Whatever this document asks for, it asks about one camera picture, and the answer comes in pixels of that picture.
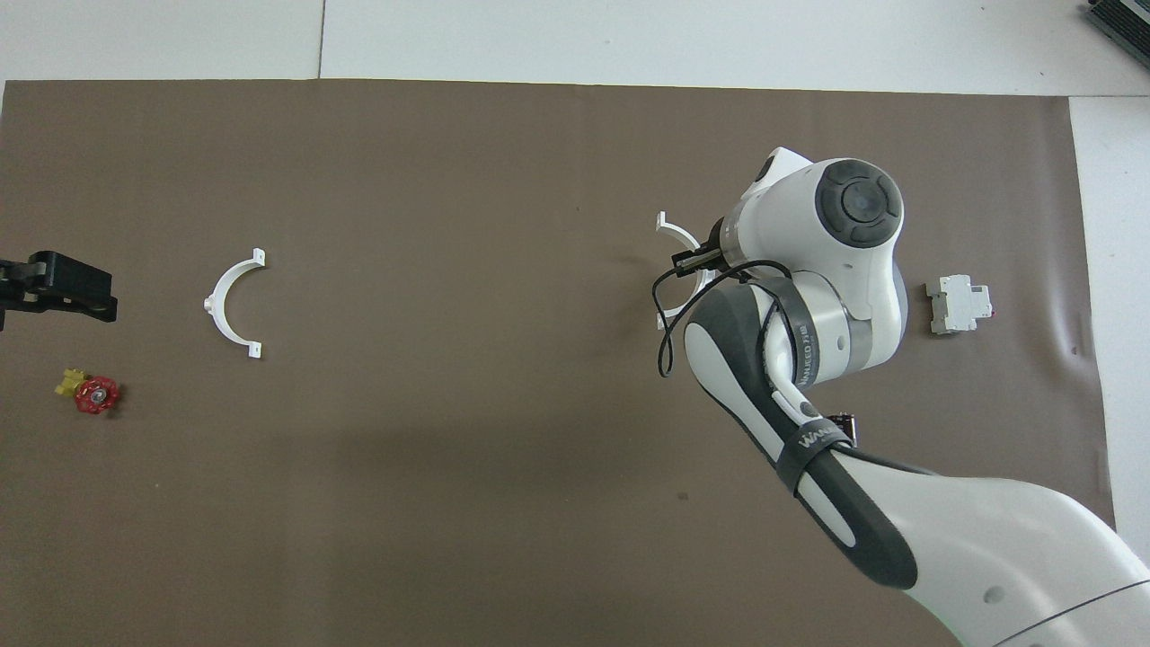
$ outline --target red knob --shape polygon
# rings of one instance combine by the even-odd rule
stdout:
[[[97,376],[79,386],[76,392],[76,409],[98,416],[105,409],[112,409],[117,400],[120,400],[120,387],[116,383]]]

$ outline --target yellow fitting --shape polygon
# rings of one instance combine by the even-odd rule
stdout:
[[[64,369],[64,382],[56,387],[57,395],[76,398],[76,391],[87,380],[87,373],[79,369]]]

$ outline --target white plastic arc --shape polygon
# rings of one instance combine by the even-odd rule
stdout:
[[[231,330],[231,325],[228,323],[228,314],[224,310],[224,300],[228,298],[228,290],[231,288],[231,284],[236,282],[236,278],[239,278],[243,274],[246,274],[252,269],[263,267],[266,264],[266,259],[267,255],[263,253],[263,249],[260,247],[253,248],[252,257],[237,262],[231,265],[228,271],[224,271],[223,276],[220,277],[220,280],[216,282],[215,290],[208,295],[208,298],[204,299],[204,309],[212,315],[212,318],[216,323],[216,329],[220,329],[220,334],[237,345],[246,346],[247,357],[254,359],[260,357],[263,351],[263,345],[245,340]]]
[[[688,249],[696,249],[699,247],[699,241],[695,239],[695,236],[691,236],[690,231],[683,229],[682,226],[678,226],[677,224],[672,224],[667,222],[667,211],[665,210],[660,210],[658,217],[656,217],[654,230],[657,233],[667,233],[672,236],[676,240],[683,242],[683,245],[685,245]],[[683,306],[687,305],[687,301],[691,300],[691,296],[699,293],[699,291],[703,290],[703,287],[705,287],[707,283],[714,280],[714,278],[715,278],[714,269],[704,269],[702,271],[696,271],[695,288],[691,291],[691,294],[687,296],[685,300],[683,300],[682,305],[672,307],[669,309],[664,309],[662,310],[664,315],[669,319],[670,317],[678,314],[683,309]],[[656,328],[659,331],[662,331],[662,317],[659,316],[658,314],[656,314],[654,323]]]

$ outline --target white tile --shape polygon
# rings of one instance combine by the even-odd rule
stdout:
[[[1150,94],[1081,0],[328,0],[324,77]]]
[[[323,0],[0,2],[0,80],[309,78]]]
[[[1114,515],[1150,563],[1150,98],[1073,98],[1071,123]]]

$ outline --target black vent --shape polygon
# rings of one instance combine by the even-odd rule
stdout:
[[[1150,6],[1145,0],[1099,0],[1087,13],[1111,40],[1150,68]]]

